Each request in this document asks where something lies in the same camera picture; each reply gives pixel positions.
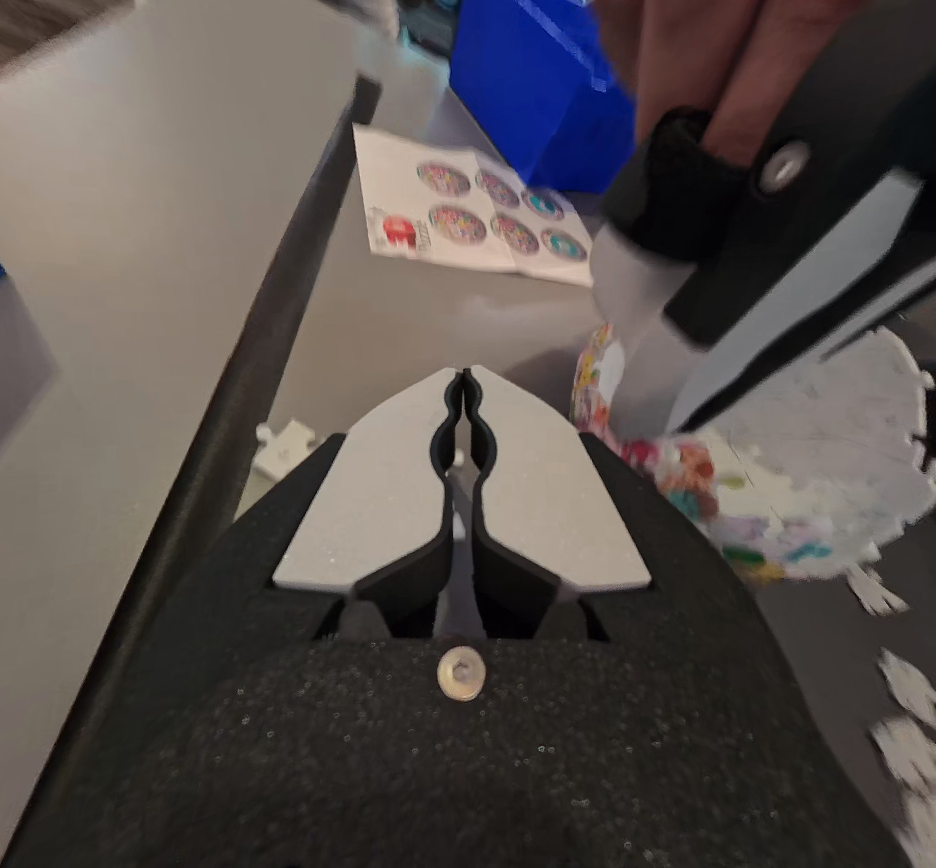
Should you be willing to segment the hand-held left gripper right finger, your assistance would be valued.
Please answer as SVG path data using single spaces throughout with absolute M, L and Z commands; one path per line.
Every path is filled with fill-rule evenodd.
M 651 574 L 587 450 L 552 406 L 469 368 L 474 588 L 533 633 L 556 604 L 643 591 Z

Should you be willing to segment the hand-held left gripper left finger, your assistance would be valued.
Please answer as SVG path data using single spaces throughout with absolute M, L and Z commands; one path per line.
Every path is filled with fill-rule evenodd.
M 341 438 L 272 575 L 272 590 L 374 605 L 394 635 L 431 635 L 452 570 L 462 373 L 444 367 Z

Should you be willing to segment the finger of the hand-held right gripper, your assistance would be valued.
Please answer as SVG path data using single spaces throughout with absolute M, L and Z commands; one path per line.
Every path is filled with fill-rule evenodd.
M 624 370 L 610 401 L 609 426 L 618 439 L 687 433 L 691 416 L 675 409 L 704 348 L 664 316 L 668 304 L 698 270 L 649 252 L 611 222 L 602 222 L 590 257 L 592 295 L 611 325 Z
M 703 426 L 934 291 L 934 179 L 888 172 L 698 357 L 667 432 Z

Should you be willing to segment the colourful puzzle ball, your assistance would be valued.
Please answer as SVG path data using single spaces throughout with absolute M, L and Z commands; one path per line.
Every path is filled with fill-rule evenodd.
M 579 354 L 570 417 L 696 525 L 750 582 L 865 572 L 934 507 L 925 465 L 933 377 L 881 327 L 782 375 L 709 425 L 620 440 L 610 426 L 624 352 L 610 325 Z

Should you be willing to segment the single white puzzle piece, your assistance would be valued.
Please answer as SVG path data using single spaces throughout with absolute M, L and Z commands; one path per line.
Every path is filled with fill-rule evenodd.
M 257 448 L 251 470 L 273 483 L 281 481 L 302 464 L 312 454 L 316 443 L 315 431 L 294 418 L 277 432 L 262 422 L 254 434 Z

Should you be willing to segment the white puzzle leaflet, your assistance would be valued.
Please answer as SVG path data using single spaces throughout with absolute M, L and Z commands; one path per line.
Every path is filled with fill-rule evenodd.
M 572 203 L 477 150 L 354 126 L 370 253 L 591 289 L 592 242 Z

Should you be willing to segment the row of white puzzle pieces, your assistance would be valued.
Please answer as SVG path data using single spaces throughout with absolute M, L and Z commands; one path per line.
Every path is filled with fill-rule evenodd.
M 906 599 L 872 564 L 850 566 L 845 579 L 861 607 L 883 620 L 904 621 L 904 651 L 930 653 L 934 667 L 934 593 L 910 590 Z M 901 821 L 896 838 L 912 866 L 935 864 L 934 674 L 894 647 L 875 659 L 894 712 L 874 722 L 870 741 L 897 793 Z

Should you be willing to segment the person's right hand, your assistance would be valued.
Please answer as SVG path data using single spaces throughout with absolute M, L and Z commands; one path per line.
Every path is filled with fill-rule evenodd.
M 604 51 L 635 102 L 635 139 L 666 113 L 708 113 L 701 141 L 749 167 L 804 74 L 871 0 L 592 0 Z

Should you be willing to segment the blue plastic bin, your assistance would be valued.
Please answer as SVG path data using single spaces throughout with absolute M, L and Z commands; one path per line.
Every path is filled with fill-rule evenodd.
M 634 150 L 586 0 L 461 0 L 449 83 L 529 184 L 601 195 Z

